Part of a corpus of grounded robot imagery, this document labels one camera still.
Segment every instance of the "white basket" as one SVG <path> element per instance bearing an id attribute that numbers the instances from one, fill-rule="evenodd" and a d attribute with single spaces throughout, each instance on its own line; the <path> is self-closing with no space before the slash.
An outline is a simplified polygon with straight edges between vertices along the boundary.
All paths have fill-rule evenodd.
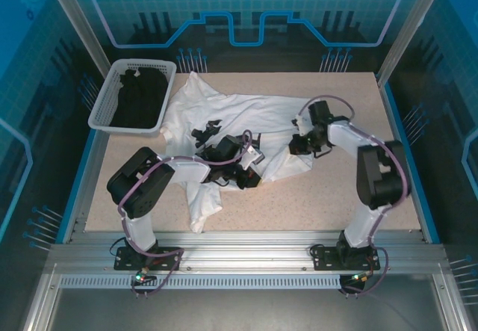
<path id="1" fill-rule="evenodd" d="M 110 127 L 111 120 L 118 107 L 118 92 L 122 87 L 120 75 L 124 75 L 127 69 L 137 69 L 138 67 L 157 68 L 166 76 L 168 86 L 164 102 L 161 106 L 158 122 L 156 126 L 150 129 L 136 129 L 124 127 Z M 118 60 L 111 65 L 110 72 L 103 83 L 102 89 L 99 91 L 88 125 L 92 129 L 107 132 L 109 134 L 141 134 L 144 137 L 155 137 L 159 135 L 159 128 L 163 121 L 164 112 L 166 110 L 168 99 L 170 98 L 171 87 L 176 75 L 176 64 L 168 61 L 160 60 L 141 60 L 136 58 Z"/>

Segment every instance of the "beige tabletop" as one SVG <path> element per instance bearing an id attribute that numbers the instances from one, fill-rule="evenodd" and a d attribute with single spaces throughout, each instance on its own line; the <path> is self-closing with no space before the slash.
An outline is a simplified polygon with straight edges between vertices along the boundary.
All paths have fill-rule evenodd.
<path id="1" fill-rule="evenodd" d="M 259 94 L 311 98 L 333 94 L 345 98 L 356 110 L 354 123 L 385 140 L 391 128 L 373 73 L 208 73 L 201 77 L 224 94 Z M 176 75 L 173 95 L 186 82 Z M 347 109 L 329 102 L 335 115 Z M 164 153 L 165 142 L 157 138 L 111 135 L 99 174 L 86 230 L 120 231 L 116 206 L 106 191 L 110 177 L 142 146 Z M 267 183 L 245 191 L 221 193 L 223 210 L 209 217 L 205 231 L 339 230 L 351 221 L 359 198 L 356 193 L 356 161 L 345 151 L 314 161 L 312 171 Z M 190 231 L 186 194 L 169 185 L 152 210 L 155 231 Z M 419 229 L 411 198 L 393 210 L 383 229 Z"/>

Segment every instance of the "black cloth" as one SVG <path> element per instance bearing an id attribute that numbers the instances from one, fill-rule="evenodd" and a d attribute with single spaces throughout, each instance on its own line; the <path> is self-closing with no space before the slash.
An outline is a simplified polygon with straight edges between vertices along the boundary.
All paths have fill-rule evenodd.
<path id="1" fill-rule="evenodd" d="M 156 68 L 140 67 L 121 75 L 123 85 L 118 93 L 118 108 L 110 126 L 150 129 L 158 122 L 167 91 L 166 76 Z"/>

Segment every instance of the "plastic basket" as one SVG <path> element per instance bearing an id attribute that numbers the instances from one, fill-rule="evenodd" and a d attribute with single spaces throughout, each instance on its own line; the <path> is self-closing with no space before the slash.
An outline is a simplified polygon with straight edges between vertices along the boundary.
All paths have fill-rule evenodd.
<path id="1" fill-rule="evenodd" d="M 118 92 L 122 87 L 120 75 L 124 75 L 127 69 L 137 69 L 138 67 L 157 68 L 162 71 L 167 78 L 168 86 L 166 96 L 164 97 L 164 102 L 161 106 L 158 122 L 156 123 L 156 126 L 150 129 L 110 127 L 111 120 L 113 119 L 114 113 L 118 107 Z M 106 76 L 102 89 L 99 91 L 90 118 L 88 118 L 88 125 L 92 129 L 98 129 L 109 134 L 141 134 L 141 136 L 144 137 L 158 136 L 175 75 L 176 64 L 169 61 L 130 58 L 114 62 L 113 65 L 111 65 L 110 72 L 108 72 L 108 75 Z"/>

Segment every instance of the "blue edge trim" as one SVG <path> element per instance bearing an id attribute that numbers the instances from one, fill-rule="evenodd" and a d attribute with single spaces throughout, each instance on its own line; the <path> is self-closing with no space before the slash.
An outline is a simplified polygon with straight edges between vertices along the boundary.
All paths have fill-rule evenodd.
<path id="1" fill-rule="evenodd" d="M 385 84 L 385 92 L 387 94 L 388 103 L 390 103 L 391 113 L 393 114 L 395 123 L 397 125 L 400 140 L 402 141 L 403 148 L 405 149 L 406 158 L 410 167 L 411 177 L 415 184 L 415 190 L 417 191 L 418 199 L 421 204 L 423 217 L 425 218 L 425 225 L 422 225 L 422 228 L 426 227 L 428 229 L 428 233 L 431 238 L 431 240 L 429 240 L 430 243 L 440 244 L 440 238 L 438 237 L 438 233 L 436 231 L 432 212 L 430 211 L 428 201 L 425 197 L 425 191 L 423 190 L 423 185 L 421 184 L 420 176 L 418 175 L 417 165 L 415 164 L 415 160 L 413 159 L 412 149 L 410 148 L 410 144 L 406 139 L 405 129 L 403 128 L 402 120 L 400 119 L 400 115 L 398 113 L 397 104 L 395 103 L 395 98 L 393 93 L 391 92 L 391 88 L 388 82 Z"/>
<path id="2" fill-rule="evenodd" d="M 72 191 L 69 193 L 68 203 L 66 204 L 65 213 L 61 220 L 60 229 L 58 230 L 56 244 L 63 244 L 66 232 L 68 230 L 68 224 L 71 217 L 73 217 L 73 206 L 75 205 L 76 198 L 78 197 L 78 190 L 81 184 L 81 178 L 83 178 L 84 169 L 87 166 L 88 157 L 90 156 L 91 147 L 93 146 L 93 140 L 95 139 L 96 130 L 90 130 L 86 145 L 83 149 L 83 155 L 81 156 L 80 164 L 78 165 L 78 171 L 76 172 L 75 181 L 73 182 Z"/>
<path id="3" fill-rule="evenodd" d="M 420 200 L 421 208 L 423 210 L 423 216 L 425 218 L 426 225 L 422 227 L 426 227 L 428 229 L 431 238 L 429 242 L 433 244 L 439 244 L 440 238 L 438 237 L 432 213 L 430 211 L 428 201 L 425 197 L 425 191 L 423 190 L 423 185 L 421 184 L 421 180 L 418 175 L 417 166 L 415 165 L 415 160 L 413 159 L 412 149 L 410 148 L 409 142 L 406 139 L 405 130 L 403 128 L 403 124 L 398 113 L 397 104 L 395 103 L 394 95 L 391 92 L 391 88 L 388 82 L 385 84 L 385 92 L 387 93 L 387 99 L 390 103 L 391 113 L 393 114 L 395 123 L 397 124 L 397 130 L 403 143 L 403 148 L 405 149 L 406 157 L 409 162 L 410 173 L 412 174 L 412 179 L 415 184 L 418 199 Z M 95 130 L 91 130 L 90 134 L 88 135 L 87 143 L 84 147 L 83 155 L 81 156 L 80 165 L 78 166 L 78 172 L 76 173 L 75 181 L 73 182 L 72 191 L 69 195 L 68 203 L 66 204 L 65 214 L 63 215 L 63 219 L 61 221 L 60 230 L 58 231 L 56 239 L 57 244 L 63 243 L 63 239 L 65 237 L 66 230 L 69 224 L 69 219 L 72 217 L 73 206 L 75 204 L 76 198 L 78 197 L 78 189 L 80 188 L 81 178 L 83 177 L 84 169 L 87 165 L 88 156 L 90 154 L 95 135 Z"/>

